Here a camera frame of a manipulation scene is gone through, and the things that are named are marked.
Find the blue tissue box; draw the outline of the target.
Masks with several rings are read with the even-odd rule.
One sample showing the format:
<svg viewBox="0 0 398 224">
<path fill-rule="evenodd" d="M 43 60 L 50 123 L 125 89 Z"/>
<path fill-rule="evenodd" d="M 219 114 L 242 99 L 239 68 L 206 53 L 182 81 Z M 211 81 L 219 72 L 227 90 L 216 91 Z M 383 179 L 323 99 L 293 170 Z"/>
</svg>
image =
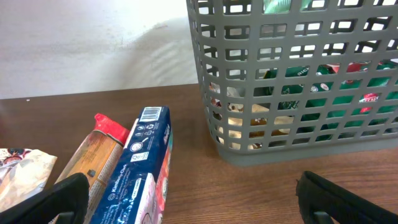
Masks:
<svg viewBox="0 0 398 224">
<path fill-rule="evenodd" d="M 90 223 L 161 224 L 172 147 L 169 108 L 143 108 Z"/>
</svg>

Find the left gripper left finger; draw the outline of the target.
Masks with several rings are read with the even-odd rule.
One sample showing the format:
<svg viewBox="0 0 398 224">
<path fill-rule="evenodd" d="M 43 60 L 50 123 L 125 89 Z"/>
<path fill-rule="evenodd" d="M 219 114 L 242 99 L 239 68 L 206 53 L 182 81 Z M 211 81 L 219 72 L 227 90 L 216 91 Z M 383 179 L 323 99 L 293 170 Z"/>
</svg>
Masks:
<svg viewBox="0 0 398 224">
<path fill-rule="evenodd" d="M 89 182 L 82 173 L 73 174 L 27 200 L 1 212 L 1 224 L 82 224 L 88 208 Z"/>
</svg>

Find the mint green snack packet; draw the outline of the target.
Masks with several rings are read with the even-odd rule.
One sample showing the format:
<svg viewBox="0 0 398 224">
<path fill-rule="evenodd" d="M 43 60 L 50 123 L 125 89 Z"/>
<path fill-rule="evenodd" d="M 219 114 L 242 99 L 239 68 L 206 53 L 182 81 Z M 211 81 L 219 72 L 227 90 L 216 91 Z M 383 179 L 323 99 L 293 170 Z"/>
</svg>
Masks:
<svg viewBox="0 0 398 224">
<path fill-rule="evenodd" d="M 263 0 L 263 13 L 264 14 L 288 13 L 290 11 L 292 2 L 296 2 L 296 0 Z"/>
</svg>

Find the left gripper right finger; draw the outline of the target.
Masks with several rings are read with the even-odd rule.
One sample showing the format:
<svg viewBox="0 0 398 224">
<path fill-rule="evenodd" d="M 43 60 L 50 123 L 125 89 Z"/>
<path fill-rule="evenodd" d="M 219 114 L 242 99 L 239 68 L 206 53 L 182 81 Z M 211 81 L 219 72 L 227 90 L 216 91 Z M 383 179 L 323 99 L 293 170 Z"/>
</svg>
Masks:
<svg viewBox="0 0 398 224">
<path fill-rule="evenodd" d="M 311 172 L 297 181 L 296 196 L 305 224 L 397 223 L 397 214 Z"/>
</svg>

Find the orange spaghetti packet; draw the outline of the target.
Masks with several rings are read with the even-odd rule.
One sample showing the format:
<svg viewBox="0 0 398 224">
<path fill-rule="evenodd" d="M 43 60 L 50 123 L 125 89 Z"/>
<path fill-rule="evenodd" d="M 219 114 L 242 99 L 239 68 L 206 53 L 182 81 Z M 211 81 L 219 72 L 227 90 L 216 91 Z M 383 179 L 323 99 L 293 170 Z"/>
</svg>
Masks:
<svg viewBox="0 0 398 224">
<path fill-rule="evenodd" d="M 103 114 L 96 114 L 95 121 L 94 129 L 80 144 L 57 179 L 60 182 L 80 172 L 88 179 L 88 207 L 84 224 L 90 222 L 129 136 L 128 129 Z"/>
</svg>

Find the grey plastic shopping basket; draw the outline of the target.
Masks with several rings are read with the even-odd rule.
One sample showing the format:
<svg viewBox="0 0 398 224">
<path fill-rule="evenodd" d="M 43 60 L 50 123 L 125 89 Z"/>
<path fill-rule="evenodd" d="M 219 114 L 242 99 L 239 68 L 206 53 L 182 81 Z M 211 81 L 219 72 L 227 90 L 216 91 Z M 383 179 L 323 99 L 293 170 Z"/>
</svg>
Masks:
<svg viewBox="0 0 398 224">
<path fill-rule="evenodd" d="M 242 166 L 397 146 L 397 0 L 187 0 L 218 154 Z"/>
</svg>

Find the green coffee sachet bag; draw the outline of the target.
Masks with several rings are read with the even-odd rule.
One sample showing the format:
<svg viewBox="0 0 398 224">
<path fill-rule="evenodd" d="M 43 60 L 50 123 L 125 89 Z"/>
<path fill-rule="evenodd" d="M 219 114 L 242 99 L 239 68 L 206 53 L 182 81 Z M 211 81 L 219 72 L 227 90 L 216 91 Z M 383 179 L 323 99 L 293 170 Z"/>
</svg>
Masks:
<svg viewBox="0 0 398 224">
<path fill-rule="evenodd" d="M 259 87 L 256 96 L 274 96 L 264 106 L 272 123 L 272 143 L 283 135 L 292 144 L 331 142 L 340 139 L 378 137 L 397 131 L 397 63 L 380 60 L 321 64 L 315 74 L 310 66 L 271 68 L 262 80 L 281 84 Z"/>
</svg>

